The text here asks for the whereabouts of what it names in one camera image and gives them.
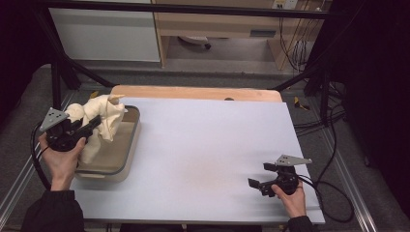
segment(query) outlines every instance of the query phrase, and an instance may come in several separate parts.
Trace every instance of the white cabinet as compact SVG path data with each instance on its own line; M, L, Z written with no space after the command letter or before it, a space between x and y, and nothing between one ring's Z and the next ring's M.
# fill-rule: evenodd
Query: white cabinet
M115 0L150 4L150 0ZM66 53L78 60L159 62L152 13L50 9Z

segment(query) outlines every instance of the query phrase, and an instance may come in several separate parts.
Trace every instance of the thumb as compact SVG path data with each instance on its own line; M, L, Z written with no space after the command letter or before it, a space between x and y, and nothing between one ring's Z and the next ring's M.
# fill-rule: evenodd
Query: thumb
M84 149L85 147L85 137L80 138L75 147L72 149L72 152L75 153L77 156L81 153L81 151Z
M286 193L284 193L284 191L277 185L272 185L271 189L274 191L274 193L281 198L282 196L284 196Z

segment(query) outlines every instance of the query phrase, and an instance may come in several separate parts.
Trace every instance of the white surface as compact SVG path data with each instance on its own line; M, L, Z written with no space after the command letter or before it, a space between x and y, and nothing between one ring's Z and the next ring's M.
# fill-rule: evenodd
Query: white surface
M302 157L285 103L122 99L141 113L141 133L122 183L73 181L84 217L105 220L266 224L287 221L277 198L250 188L271 181L263 162ZM298 174L308 176L305 165ZM307 209L323 223L313 190Z
M109 0L150 4L150 0ZM159 62L152 13L50 9L73 59Z

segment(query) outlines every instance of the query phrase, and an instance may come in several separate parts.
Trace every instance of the beige tray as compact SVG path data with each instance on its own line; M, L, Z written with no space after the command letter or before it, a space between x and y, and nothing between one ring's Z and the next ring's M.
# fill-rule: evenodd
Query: beige tray
M126 105L126 109L114 140L111 143L103 141L93 162L78 166L76 178L111 182L122 182L127 178L141 126L138 108Z

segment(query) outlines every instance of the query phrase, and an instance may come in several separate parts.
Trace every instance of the fingers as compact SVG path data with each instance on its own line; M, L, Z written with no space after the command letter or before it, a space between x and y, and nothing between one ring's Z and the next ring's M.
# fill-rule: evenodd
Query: fingers
M304 182L299 180L298 188L304 188Z
M42 149L42 150L44 150L46 147L48 147L48 143L47 143L47 140L45 139L46 138L46 133L44 132L42 135L40 135L40 137L39 137L39 143L40 143L40 148Z
M75 153L76 155L79 155L85 147L85 140L86 140L85 137L80 138L77 141L75 147L72 149L72 152Z
M272 185L272 190L274 191L274 193L281 198L284 194L284 191L277 185Z

